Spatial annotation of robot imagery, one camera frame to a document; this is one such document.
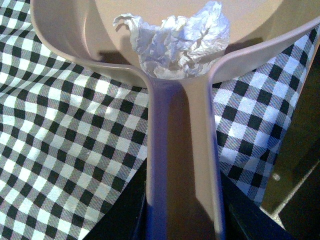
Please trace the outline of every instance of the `black and white checkered fabric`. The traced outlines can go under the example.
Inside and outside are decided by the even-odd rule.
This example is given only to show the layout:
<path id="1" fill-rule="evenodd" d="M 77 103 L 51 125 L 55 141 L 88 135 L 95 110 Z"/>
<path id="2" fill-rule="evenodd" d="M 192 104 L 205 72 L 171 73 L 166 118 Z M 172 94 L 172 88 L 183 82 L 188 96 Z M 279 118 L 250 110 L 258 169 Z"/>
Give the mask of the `black and white checkered fabric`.
<path id="1" fill-rule="evenodd" d="M 147 157 L 148 91 L 49 51 L 28 0 L 0 3 L 1 239 L 83 239 Z M 221 170 L 258 205 L 319 33 L 212 88 Z"/>

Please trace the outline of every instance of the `white tissue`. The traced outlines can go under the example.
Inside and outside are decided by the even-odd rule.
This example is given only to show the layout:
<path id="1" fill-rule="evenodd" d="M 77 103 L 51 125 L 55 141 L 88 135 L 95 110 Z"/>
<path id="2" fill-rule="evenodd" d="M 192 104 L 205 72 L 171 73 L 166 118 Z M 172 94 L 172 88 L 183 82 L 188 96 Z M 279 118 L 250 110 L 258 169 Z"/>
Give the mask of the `white tissue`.
<path id="1" fill-rule="evenodd" d="M 189 19 L 169 16 L 161 26 L 149 25 L 140 16 L 121 14 L 128 25 L 132 49 L 142 70 L 158 79 L 185 79 L 206 74 L 224 55 L 229 44 L 230 24 L 222 5 L 209 1 Z"/>

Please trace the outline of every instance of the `checkered tablecloth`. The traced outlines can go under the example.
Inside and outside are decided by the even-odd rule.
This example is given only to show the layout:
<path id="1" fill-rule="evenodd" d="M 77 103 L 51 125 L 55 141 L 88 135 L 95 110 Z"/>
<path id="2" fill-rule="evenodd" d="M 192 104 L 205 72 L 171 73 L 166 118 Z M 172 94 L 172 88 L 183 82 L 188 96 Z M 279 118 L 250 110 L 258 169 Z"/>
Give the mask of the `checkered tablecloth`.
<path id="1" fill-rule="evenodd" d="M 1 239 L 83 239 L 147 157 L 148 91 L 48 50 L 29 0 L 0 4 Z M 212 88 L 221 170 L 257 205 L 319 33 Z"/>

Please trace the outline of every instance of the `paper tissue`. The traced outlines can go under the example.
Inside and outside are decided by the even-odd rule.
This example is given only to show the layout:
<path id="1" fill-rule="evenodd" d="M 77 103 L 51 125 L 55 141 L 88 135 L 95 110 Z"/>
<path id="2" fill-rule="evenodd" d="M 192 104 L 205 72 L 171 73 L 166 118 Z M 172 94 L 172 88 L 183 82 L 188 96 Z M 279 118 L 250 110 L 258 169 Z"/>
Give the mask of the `paper tissue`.
<path id="1" fill-rule="evenodd" d="M 206 74 L 224 55 L 229 43 L 230 24 L 222 4 L 209 1 L 189 19 L 169 16 L 161 26 L 149 25 L 140 16 L 121 14 L 128 25 L 132 49 L 142 70 L 158 79 L 185 79 Z"/>

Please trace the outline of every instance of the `plastic dustpan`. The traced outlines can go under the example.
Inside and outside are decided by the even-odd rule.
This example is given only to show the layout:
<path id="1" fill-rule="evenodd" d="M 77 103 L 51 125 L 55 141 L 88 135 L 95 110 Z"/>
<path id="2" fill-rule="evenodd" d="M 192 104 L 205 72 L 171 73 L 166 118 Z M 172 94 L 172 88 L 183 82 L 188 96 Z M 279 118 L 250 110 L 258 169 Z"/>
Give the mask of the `plastic dustpan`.
<path id="1" fill-rule="evenodd" d="M 148 77 L 130 33 L 112 22 L 123 13 L 159 25 L 190 17 L 207 1 L 31 0 L 34 29 L 54 53 L 122 83 L 147 87 L 147 239 L 224 239 L 224 211 L 212 84 L 241 76 L 320 24 L 318 0 L 222 0 L 230 20 L 225 56 L 207 75 Z"/>

